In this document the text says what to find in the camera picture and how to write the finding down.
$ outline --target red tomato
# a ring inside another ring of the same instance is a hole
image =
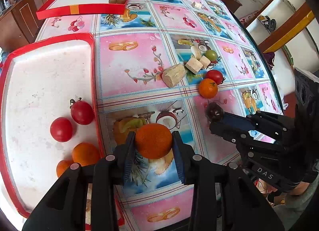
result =
[[[217,85],[220,85],[224,82],[225,78],[223,77],[223,74],[219,72],[218,70],[209,70],[205,78],[209,78],[215,81]]]
[[[50,126],[50,133],[56,141],[69,141],[73,134],[72,124],[65,117],[57,118],[52,122]]]
[[[94,119],[94,112],[90,104],[85,101],[79,100],[76,102],[73,99],[70,100],[71,116],[75,122],[81,125],[88,125]]]

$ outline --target red box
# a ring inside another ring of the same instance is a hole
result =
[[[48,0],[36,12],[39,20],[75,14],[120,14],[124,13],[125,4],[87,3],[72,4],[48,9],[56,0]]]

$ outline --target orange tape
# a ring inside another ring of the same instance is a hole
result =
[[[72,15],[78,15],[79,12],[79,5],[70,5],[70,13]]]

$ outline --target yellow stripe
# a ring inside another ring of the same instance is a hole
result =
[[[78,15],[79,12],[79,5],[70,5],[70,12],[72,15]]]
[[[315,15],[310,11],[304,18],[301,19],[299,23],[296,24],[289,32],[287,32],[280,40],[275,42],[271,47],[269,47],[264,53],[276,52],[283,45],[286,45],[290,40],[292,40],[299,32],[307,27],[309,23],[315,18]]]

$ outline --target orange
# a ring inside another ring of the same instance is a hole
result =
[[[199,94],[207,99],[215,97],[218,91],[217,84],[214,80],[205,78],[199,84]]]
[[[135,146],[137,151],[145,158],[160,159],[170,152],[172,145],[172,134],[162,124],[150,123],[136,131]]]
[[[58,178],[70,167],[74,162],[72,160],[61,160],[56,166],[56,175]]]
[[[98,149],[90,143],[80,143],[72,151],[72,158],[75,163],[81,166],[96,164],[101,158]]]

